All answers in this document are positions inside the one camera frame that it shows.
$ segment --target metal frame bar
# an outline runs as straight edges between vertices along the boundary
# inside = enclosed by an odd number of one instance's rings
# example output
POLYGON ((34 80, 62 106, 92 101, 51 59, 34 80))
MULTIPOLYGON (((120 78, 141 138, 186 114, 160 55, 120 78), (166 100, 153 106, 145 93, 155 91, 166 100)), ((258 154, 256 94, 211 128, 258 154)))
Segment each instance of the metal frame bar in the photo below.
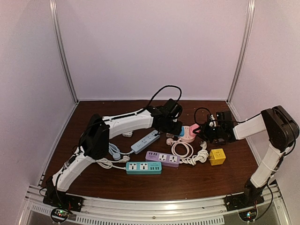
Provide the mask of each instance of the metal frame bar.
MULTIPOLYGON (((289 218, 280 190, 276 184, 270 187, 274 194, 276 206, 281 207, 278 208, 281 210, 278 212, 278 216, 284 225, 289 225, 289 218)), ((29 212, 36 211, 37 206, 40 207, 37 212, 45 215, 49 215, 52 210, 53 207, 43 204, 43 197, 39 194, 39 189, 40 187, 30 185, 25 197, 26 203, 19 219, 20 225, 27 224, 29 212)), ((269 190, 265 188, 262 194, 265 202, 259 205, 269 204, 271 200, 269 190)), ((193 224, 194 221, 237 213, 236 210, 226 211, 224 197, 225 195, 176 201, 120 201, 83 196, 81 212, 75 212, 76 218, 70 219, 70 221, 79 223, 80 219, 87 219, 107 221, 107 224, 144 225, 155 223, 157 225, 183 224, 184 222, 193 224)))
POLYGON ((73 85, 72 78, 70 75, 70 70, 69 70, 68 63, 67 63, 64 45, 62 42, 62 37, 61 37, 61 32, 60 32, 60 23, 59 23, 59 19, 58 19, 57 8, 56 8, 56 0, 50 0, 50 11, 51 11, 51 17, 52 17, 53 26, 54 26, 56 42, 57 42, 57 46, 58 46, 58 50, 59 50, 59 54, 60 54, 61 65, 64 70, 64 74, 65 74, 65 77, 67 80, 67 85, 69 87, 69 90, 70 90, 70 93, 72 96, 72 100, 73 100, 74 104, 76 104, 78 102, 78 98, 76 96, 76 92, 74 89, 74 85, 73 85))
POLYGON ((253 25, 254 12, 255 12, 255 0, 249 0, 245 29, 244 29, 244 36, 243 36, 243 40, 242 40, 238 63, 237 63, 237 66, 236 66, 236 69, 234 72, 234 78, 233 78, 232 85, 231 85, 228 99, 227 99, 228 104, 230 104, 233 99, 233 95, 236 90, 236 86, 238 83, 238 79, 240 77, 242 66, 244 64, 246 50, 247 50, 247 46, 249 43, 251 29, 252 29, 252 25, 253 25))

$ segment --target purple power strip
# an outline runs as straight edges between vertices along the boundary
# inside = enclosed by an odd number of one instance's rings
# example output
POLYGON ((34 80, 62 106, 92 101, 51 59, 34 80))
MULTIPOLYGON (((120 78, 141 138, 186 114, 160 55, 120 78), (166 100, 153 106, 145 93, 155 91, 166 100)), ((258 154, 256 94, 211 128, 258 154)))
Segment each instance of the purple power strip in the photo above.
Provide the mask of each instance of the purple power strip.
POLYGON ((171 154, 147 151, 146 161, 161 162, 161 164, 165 166, 178 167, 180 158, 179 156, 175 156, 171 154))

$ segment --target power plug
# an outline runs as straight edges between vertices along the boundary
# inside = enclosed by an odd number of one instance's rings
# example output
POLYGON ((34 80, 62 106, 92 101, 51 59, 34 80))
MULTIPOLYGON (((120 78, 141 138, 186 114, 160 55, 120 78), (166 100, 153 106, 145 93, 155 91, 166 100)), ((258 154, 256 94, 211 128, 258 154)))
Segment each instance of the power plug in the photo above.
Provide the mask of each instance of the power plug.
POLYGON ((172 146, 172 144, 174 143, 174 140, 172 138, 168 138, 166 143, 167 143, 167 145, 172 146))
POLYGON ((189 135, 192 136, 192 137, 196 137, 197 135, 193 132, 195 129, 198 129, 199 128, 199 125, 198 124, 193 124, 189 127, 189 135))
POLYGON ((175 135, 169 134, 169 133, 166 133, 165 136, 168 137, 168 138, 174 138, 175 137, 175 135))
POLYGON ((133 131, 128 131, 126 133, 123 133, 122 135, 123 135, 123 137, 132 137, 133 131))
POLYGON ((119 160, 119 163, 126 163, 130 160, 129 156, 123 156, 123 158, 121 160, 119 160))

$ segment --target white plug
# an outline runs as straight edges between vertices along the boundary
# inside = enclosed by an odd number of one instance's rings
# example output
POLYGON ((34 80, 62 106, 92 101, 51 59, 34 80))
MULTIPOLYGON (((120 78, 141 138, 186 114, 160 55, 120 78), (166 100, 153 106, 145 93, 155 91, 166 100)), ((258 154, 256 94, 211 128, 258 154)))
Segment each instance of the white plug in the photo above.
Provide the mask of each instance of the white plug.
POLYGON ((202 149, 206 150, 207 149, 206 141, 200 142, 200 147, 202 147, 202 149))
POLYGON ((216 127, 217 126, 217 123, 215 122, 215 117, 214 115, 210 115, 210 120, 213 120, 212 122, 210 122, 210 127, 216 127))
POLYGON ((166 137, 174 138, 173 134, 166 133, 166 137))
POLYGON ((132 137, 133 131, 128 131, 126 133, 123 133, 123 137, 132 137))
POLYGON ((174 140, 172 138, 168 138, 166 143, 167 143, 167 145, 172 146, 172 144, 174 143, 174 140))
POLYGON ((130 160, 129 156, 123 156, 123 159, 119 160, 119 163, 126 163, 130 160))

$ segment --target teal power strip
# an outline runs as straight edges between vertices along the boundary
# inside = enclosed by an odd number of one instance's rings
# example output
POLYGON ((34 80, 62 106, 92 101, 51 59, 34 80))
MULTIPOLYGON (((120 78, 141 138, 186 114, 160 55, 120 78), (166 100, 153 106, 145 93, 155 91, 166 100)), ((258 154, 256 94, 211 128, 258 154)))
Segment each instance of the teal power strip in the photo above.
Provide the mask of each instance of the teal power strip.
POLYGON ((161 174, 161 162, 127 162, 126 173, 135 175, 161 174))

